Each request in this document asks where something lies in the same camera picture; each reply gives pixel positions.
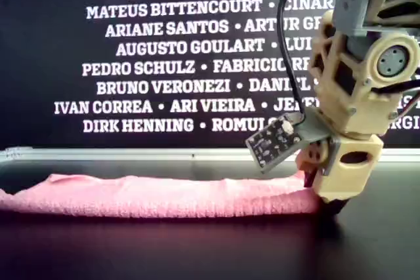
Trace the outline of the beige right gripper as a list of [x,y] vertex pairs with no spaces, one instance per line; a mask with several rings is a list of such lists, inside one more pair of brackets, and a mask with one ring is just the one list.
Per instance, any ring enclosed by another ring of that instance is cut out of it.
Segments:
[[[312,40],[311,74],[320,111],[343,134],[384,134],[397,116],[401,92],[379,89],[411,78],[419,63],[417,41],[404,31],[345,35],[332,11]],[[337,215],[364,190],[383,149],[378,136],[363,140],[335,136],[299,152],[304,187],[320,198],[320,212]]]

